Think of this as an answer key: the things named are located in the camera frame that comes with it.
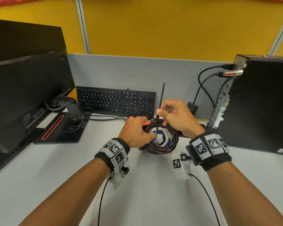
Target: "black keyboard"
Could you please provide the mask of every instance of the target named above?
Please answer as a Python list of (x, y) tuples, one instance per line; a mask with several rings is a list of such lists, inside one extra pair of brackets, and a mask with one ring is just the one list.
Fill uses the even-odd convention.
[(78, 102), (84, 111), (114, 116), (154, 118), (155, 92), (77, 86)]

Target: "metal strip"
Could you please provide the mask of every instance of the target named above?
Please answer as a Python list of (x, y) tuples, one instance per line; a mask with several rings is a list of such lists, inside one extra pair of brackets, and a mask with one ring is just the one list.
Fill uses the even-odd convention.
[(79, 21), (80, 21), (80, 26), (81, 26), (81, 30), (82, 30), (82, 36), (83, 36), (85, 51), (86, 51), (86, 54), (91, 54), (90, 53), (89, 40), (88, 40), (88, 35), (87, 35), (87, 28), (86, 28), (86, 22), (85, 22), (85, 16), (84, 16), (82, 0), (75, 0), (75, 3), (77, 4)]
[(283, 41), (283, 25), (282, 25), (277, 37), (275, 38), (275, 41), (272, 44), (272, 47), (270, 48), (268, 55), (275, 55), (277, 53), (282, 41)]

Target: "forearm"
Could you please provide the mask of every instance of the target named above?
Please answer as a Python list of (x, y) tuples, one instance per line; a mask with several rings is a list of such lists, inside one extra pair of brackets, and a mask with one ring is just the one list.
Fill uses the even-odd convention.
[(79, 225), (109, 172), (101, 159), (93, 159), (46, 198), (20, 226)]
[(233, 163), (212, 168), (208, 176), (229, 226), (283, 226), (281, 213)]

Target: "desk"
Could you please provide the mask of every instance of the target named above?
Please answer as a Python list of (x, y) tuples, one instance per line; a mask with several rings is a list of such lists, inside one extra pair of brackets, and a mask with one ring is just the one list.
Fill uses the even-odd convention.
[[(41, 123), (45, 127), (55, 114)], [(29, 145), (0, 172), (0, 226), (18, 225), (37, 205), (116, 137), (123, 121), (90, 121), (78, 144)], [(185, 151), (180, 138), (175, 151)], [(283, 214), (283, 156), (230, 148), (233, 163)], [(171, 154), (129, 153), (129, 174), (114, 189), (108, 183), (100, 225), (217, 225), (211, 204), (196, 179), (176, 180)], [(213, 187), (201, 167), (191, 166), (206, 187), (221, 225), (226, 225)], [(100, 188), (80, 225), (97, 224)]]

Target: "gray partition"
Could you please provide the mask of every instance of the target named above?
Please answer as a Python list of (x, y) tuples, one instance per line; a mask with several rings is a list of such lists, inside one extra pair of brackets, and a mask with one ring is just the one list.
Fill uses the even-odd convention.
[[(76, 86), (153, 91), (156, 92), (156, 108), (159, 106), (163, 82), (166, 83), (163, 99), (193, 102), (199, 87), (198, 74), (205, 68), (223, 64), (196, 60), (90, 54), (69, 54), (68, 59)], [(220, 69), (203, 73), (201, 80), (218, 71)], [(224, 78), (214, 76), (204, 84), (213, 100), (217, 98), (224, 81)], [(199, 106), (196, 117), (209, 119), (213, 106), (203, 90), (200, 90), (196, 104)]]

